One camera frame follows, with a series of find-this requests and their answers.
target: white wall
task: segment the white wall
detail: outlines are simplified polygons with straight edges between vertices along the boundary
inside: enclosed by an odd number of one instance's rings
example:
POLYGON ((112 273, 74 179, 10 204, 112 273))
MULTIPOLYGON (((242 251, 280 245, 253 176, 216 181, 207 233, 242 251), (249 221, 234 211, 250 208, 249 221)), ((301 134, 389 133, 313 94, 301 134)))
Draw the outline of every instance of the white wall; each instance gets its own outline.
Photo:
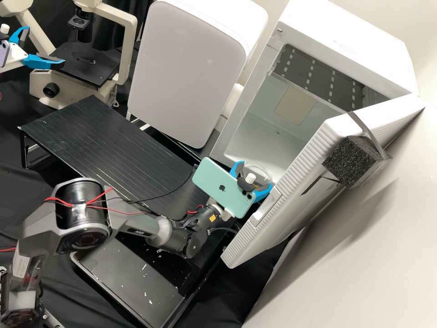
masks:
POLYGON ((403 40, 422 98, 437 103, 437 0, 331 0, 403 40))
POLYGON ((317 218, 243 328, 437 327, 436 126, 425 109, 381 176, 317 218))

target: cable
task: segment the cable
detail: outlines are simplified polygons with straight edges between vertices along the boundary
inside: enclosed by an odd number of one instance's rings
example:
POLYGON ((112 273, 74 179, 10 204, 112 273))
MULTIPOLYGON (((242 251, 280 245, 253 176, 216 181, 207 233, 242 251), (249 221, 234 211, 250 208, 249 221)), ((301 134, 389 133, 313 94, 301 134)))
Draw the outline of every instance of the cable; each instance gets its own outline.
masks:
POLYGON ((111 197, 111 198, 108 198, 107 200, 96 200, 96 201, 94 201, 92 203, 90 202, 89 204, 100 204, 100 203, 104 203, 106 201, 110 201, 110 200, 114 200, 114 199, 121 199, 121 200, 123 200, 125 202, 129 201, 129 200, 123 198, 123 197, 111 197))
POLYGON ((106 189, 104 192, 102 192, 100 195, 98 195, 98 196, 94 197, 92 200, 86 202, 86 204, 89 205, 89 204, 91 204, 91 203, 94 203, 95 200, 101 198, 103 195, 107 194, 107 193, 108 193, 109 191, 111 191, 112 189, 114 189, 114 188, 109 187, 109 188, 106 189))
POLYGON ((4 233, 4 232, 0 232, 0 236, 3 236, 3 237, 5 237, 5 238, 8 238, 8 239, 10 239, 10 240, 12 240, 12 241, 15 241, 15 242, 17 242, 17 241, 18 241, 18 239, 17 239, 17 238, 15 238, 15 237, 12 237, 12 236, 10 236, 10 235, 8 235, 8 234, 4 233))
POLYGON ((0 249, 0 253, 15 251, 15 247, 0 249))
POLYGON ((41 298, 41 297, 44 295, 44 288, 42 287, 42 281, 41 281, 41 279, 40 279, 40 283, 39 283, 39 285, 40 285, 40 296, 39 296, 39 298, 41 298))
POLYGON ((187 178, 177 187, 177 188, 175 188, 175 189, 173 189, 173 190, 171 190, 171 191, 169 191, 169 192, 166 192, 165 194, 162 194, 162 195, 159 195, 159 196, 154 196, 154 197, 150 197, 150 198, 145 198, 145 199, 143 199, 143 200, 130 200, 130 201, 128 201, 127 203, 128 204, 139 204, 139 203, 142 203, 142 202, 145 202, 145 201, 148 201, 148 200, 153 200, 153 199, 156 199, 156 198, 161 198, 161 197, 164 197, 164 196, 167 196, 167 195, 170 195, 170 194, 172 194, 172 193, 174 193, 175 191, 177 191, 177 190, 179 190, 180 188, 182 188, 182 186, 184 185, 184 184, 186 184, 186 182, 190 179, 190 177, 191 177, 191 175, 193 174, 193 172, 195 171, 195 169, 196 169, 196 165, 195 166, 193 166, 193 169, 191 170, 191 172, 190 172, 190 174, 187 176, 187 178))
POLYGON ((207 231, 208 236, 209 236, 211 234, 211 232, 214 232, 214 231, 217 231, 217 230, 226 230, 228 232, 232 232, 234 234, 238 234, 238 231, 236 231, 234 229, 231 229, 231 228, 211 228, 211 229, 208 229, 206 231, 207 231))
POLYGON ((73 204, 71 203, 67 203, 66 201, 57 198, 57 197, 48 197, 46 199, 44 199, 44 202, 50 201, 50 200, 54 200, 55 202, 61 202, 63 205, 67 206, 67 207, 73 207, 73 204))
POLYGON ((134 212, 134 213, 126 213, 126 212, 121 212, 121 211, 118 211, 118 210, 110 209, 110 208, 107 208, 107 207, 92 206, 92 205, 87 205, 87 207, 94 208, 94 209, 97 209, 97 210, 108 210, 108 211, 112 211, 112 212, 116 212, 116 213, 120 213, 120 214, 124 214, 124 215, 149 214, 149 212, 144 212, 144 211, 134 212))

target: white knob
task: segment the white knob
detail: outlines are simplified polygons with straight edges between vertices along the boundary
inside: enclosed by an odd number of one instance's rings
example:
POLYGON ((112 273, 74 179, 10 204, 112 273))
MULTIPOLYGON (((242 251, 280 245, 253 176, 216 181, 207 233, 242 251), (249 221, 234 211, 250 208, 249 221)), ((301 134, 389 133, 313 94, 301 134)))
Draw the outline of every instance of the white knob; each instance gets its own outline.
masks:
POLYGON ((248 184, 253 184, 254 181, 255 181, 255 179, 256 179, 256 175, 254 175, 253 173, 249 173, 249 174, 246 176, 246 182, 247 182, 248 184))
POLYGON ((0 32, 3 33, 3 34, 8 34, 9 33, 9 25, 2 24, 0 26, 0 32))

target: black foam block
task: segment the black foam block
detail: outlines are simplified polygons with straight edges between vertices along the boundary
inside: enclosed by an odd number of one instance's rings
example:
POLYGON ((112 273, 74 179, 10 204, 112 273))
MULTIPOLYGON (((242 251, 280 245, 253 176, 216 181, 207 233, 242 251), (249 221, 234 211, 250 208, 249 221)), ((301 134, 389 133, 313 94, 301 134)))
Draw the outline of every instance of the black foam block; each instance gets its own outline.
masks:
POLYGON ((352 187, 382 156, 367 137, 349 136, 323 162, 344 185, 352 187))

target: blue phone mount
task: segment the blue phone mount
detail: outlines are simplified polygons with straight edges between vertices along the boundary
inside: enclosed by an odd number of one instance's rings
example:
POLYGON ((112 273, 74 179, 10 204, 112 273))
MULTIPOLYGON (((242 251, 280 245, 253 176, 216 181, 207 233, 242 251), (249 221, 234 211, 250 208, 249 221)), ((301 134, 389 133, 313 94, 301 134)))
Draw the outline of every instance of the blue phone mount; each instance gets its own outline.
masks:
POLYGON ((253 184, 248 184, 243 176, 244 163, 244 161, 236 162, 229 171, 229 174, 237 179, 238 186, 241 189, 245 190, 246 192, 253 192, 256 195, 256 199, 254 201, 254 203, 256 203, 257 201, 267 197, 273 188, 273 183, 264 184, 258 187, 254 186, 253 184))
MULTIPOLYGON (((16 43, 20 47, 24 46, 24 41, 27 37, 30 28, 28 26, 20 27, 9 38, 9 42, 16 43)), ((21 61, 24 66, 33 69, 49 70, 55 67, 64 66, 65 60, 55 57, 32 55, 29 54, 25 59, 21 61)))

